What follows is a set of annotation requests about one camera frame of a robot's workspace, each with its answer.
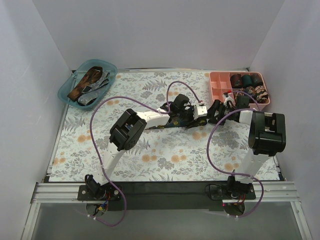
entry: folded cloth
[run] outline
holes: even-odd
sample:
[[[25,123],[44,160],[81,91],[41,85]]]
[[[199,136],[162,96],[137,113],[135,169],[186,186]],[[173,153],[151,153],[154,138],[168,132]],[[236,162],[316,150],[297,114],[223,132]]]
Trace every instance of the folded cloth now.
[[[75,86],[75,88],[68,94],[68,98],[72,101],[77,101],[77,99],[83,94],[83,89],[98,81],[103,73],[103,68],[101,66],[93,66],[90,68],[86,74],[83,76],[81,81]]]
[[[105,71],[102,73],[102,77],[98,81],[86,86],[82,90],[82,95],[77,100],[78,104],[81,106],[92,104],[96,100],[96,98],[105,90],[105,87],[109,84],[109,76],[110,73]]]

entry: divided storage box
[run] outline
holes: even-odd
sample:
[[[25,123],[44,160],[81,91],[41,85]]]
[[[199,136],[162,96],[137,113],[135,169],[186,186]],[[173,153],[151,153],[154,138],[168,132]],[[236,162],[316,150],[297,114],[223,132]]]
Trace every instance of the divided storage box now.
[[[230,78],[234,74],[240,74],[241,77],[243,75],[252,75],[252,74],[259,74],[263,86],[266,91],[268,91],[266,83],[264,81],[263,76],[259,72],[255,71],[243,71],[243,72],[237,72],[237,71],[213,71],[210,73],[210,78],[209,78],[209,93],[210,93],[210,104],[212,105],[216,99],[219,99],[221,102],[224,101],[223,98],[223,93],[226,93],[228,91],[242,91],[243,89],[237,88],[233,89],[231,86]],[[265,108],[268,104],[270,104],[270,96],[267,100],[266,103],[259,103],[259,107],[262,110]],[[250,108],[257,108],[256,104],[250,103]]]
[[[74,89],[74,87],[80,82],[80,80],[83,78],[83,76],[87,73],[87,71],[94,67],[102,67],[103,71],[108,71],[110,72],[109,76],[109,84],[105,87],[104,91],[94,100],[93,103],[87,106],[81,106],[79,105],[76,101],[70,100],[68,98],[68,94]],[[84,62],[69,78],[68,80],[60,87],[58,91],[58,97],[59,99],[66,103],[69,104],[73,107],[76,107],[78,109],[82,110],[92,110],[99,102],[100,100],[103,99],[103,97],[106,95],[107,91],[111,87],[111,85],[115,82],[116,75],[118,73],[118,69],[116,68],[115,65],[102,61],[99,59],[91,59],[86,62]]]

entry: wall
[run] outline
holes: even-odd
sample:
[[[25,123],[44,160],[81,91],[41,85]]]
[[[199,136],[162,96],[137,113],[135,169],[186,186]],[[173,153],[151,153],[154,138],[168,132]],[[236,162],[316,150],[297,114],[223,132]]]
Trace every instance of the wall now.
[[[20,239],[49,164],[71,72],[31,0],[0,0],[0,239]]]
[[[243,69],[284,0],[33,0],[66,63]]]
[[[265,77],[272,112],[286,117],[279,163],[294,180],[313,239],[320,239],[320,2],[286,0],[250,67]]]

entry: table surface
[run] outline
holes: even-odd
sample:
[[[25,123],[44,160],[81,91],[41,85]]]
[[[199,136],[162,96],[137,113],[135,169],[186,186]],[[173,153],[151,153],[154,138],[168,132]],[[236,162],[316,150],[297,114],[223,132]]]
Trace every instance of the table surface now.
[[[189,84],[207,105],[209,101],[209,73],[184,72],[123,72],[116,76],[104,99],[127,96],[153,108],[166,101],[168,85],[173,81]],[[196,99],[182,84],[175,84],[169,92],[173,101],[179,93],[193,104]],[[104,104],[93,120],[93,135],[101,155],[105,153],[110,128],[128,108],[136,112],[148,111],[127,99],[113,99]],[[94,149],[89,123],[93,111],[69,106],[58,139],[58,146],[49,178],[50,182],[83,182],[86,174],[100,168]],[[127,151],[116,166],[114,181],[210,181],[226,180],[209,164],[206,146],[213,125],[184,129],[181,127],[145,130],[134,148]],[[210,155],[214,164],[225,171],[239,167],[248,151],[249,126],[226,121],[211,139]],[[256,175],[260,180],[279,180],[273,158]]]

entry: gray wall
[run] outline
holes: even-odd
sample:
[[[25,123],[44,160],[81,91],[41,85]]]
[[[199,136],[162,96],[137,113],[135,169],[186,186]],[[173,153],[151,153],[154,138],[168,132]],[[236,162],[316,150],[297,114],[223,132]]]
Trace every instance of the gray wall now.
[[[0,0],[0,239],[20,239],[46,173],[71,72],[31,0]]]
[[[33,0],[67,65],[243,69],[284,0]]]
[[[320,239],[320,1],[286,0],[250,67],[262,72],[272,112],[286,117],[279,163],[294,180],[314,239]]]

